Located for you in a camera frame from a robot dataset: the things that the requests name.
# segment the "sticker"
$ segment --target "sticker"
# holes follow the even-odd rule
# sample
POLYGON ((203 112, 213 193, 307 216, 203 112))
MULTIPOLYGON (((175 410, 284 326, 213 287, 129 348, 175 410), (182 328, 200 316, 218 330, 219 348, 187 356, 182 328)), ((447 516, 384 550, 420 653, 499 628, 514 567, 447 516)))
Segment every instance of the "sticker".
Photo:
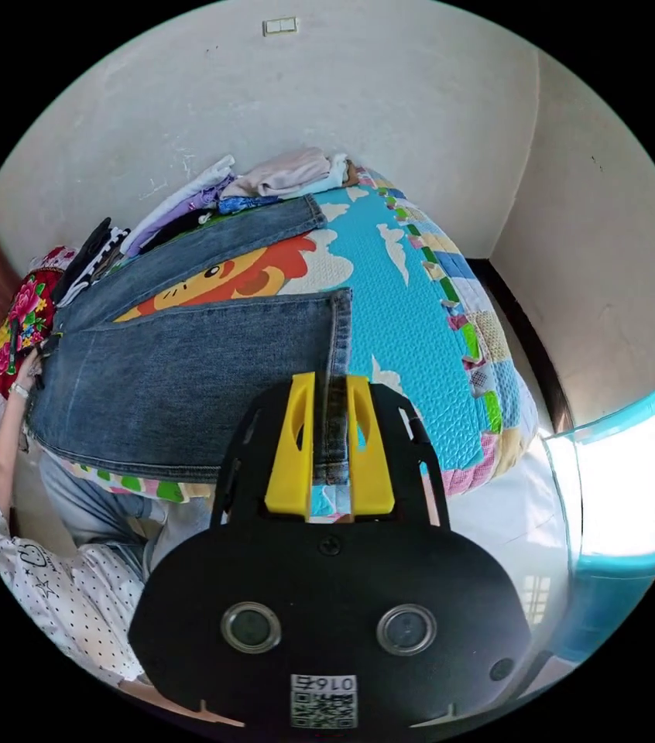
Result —
POLYGON ((358 727, 355 676, 291 676, 293 728, 345 730, 358 727))

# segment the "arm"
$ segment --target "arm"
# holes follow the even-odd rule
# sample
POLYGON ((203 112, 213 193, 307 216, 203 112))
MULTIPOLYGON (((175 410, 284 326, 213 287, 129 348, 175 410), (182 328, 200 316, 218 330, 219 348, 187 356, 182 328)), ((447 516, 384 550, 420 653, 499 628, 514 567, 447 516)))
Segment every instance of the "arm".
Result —
MULTIPOLYGON (((15 383, 28 392, 33 387, 33 375, 40 372, 40 369, 38 351, 34 348, 22 363, 15 383)), ((10 513, 15 460, 18 457, 20 430, 25 414, 26 400, 17 392, 10 392, 0 423, 0 511, 6 519, 10 513)))

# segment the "pink flower print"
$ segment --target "pink flower print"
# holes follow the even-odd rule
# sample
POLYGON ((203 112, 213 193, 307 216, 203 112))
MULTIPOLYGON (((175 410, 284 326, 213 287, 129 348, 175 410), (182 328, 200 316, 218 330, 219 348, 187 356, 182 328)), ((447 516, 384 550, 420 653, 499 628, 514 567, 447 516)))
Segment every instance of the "pink flower print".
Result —
POLYGON ((26 316, 31 314, 36 305, 39 303, 39 297, 36 294, 36 281, 27 281, 18 292, 15 302, 12 305, 8 319, 12 322, 15 318, 22 324, 26 316))
POLYGON ((6 343, 0 349, 0 374, 5 374, 10 366, 10 343, 6 343))

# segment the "screw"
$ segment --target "screw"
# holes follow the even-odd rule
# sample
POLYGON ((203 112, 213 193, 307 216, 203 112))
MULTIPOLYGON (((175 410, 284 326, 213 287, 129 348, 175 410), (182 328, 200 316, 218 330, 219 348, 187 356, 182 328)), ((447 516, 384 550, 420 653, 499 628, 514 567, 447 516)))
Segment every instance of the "screw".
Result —
POLYGON ((341 551, 341 540, 337 536, 326 536, 317 548, 326 557, 335 557, 341 551))

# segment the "light switch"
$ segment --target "light switch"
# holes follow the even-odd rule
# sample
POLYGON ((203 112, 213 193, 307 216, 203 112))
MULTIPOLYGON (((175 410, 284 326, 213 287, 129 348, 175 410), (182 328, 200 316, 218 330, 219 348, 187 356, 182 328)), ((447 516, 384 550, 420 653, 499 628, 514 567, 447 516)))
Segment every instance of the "light switch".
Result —
POLYGON ((270 21, 263 21, 263 35, 271 36, 275 33, 296 33, 297 18, 292 15, 289 18, 275 18, 270 21))

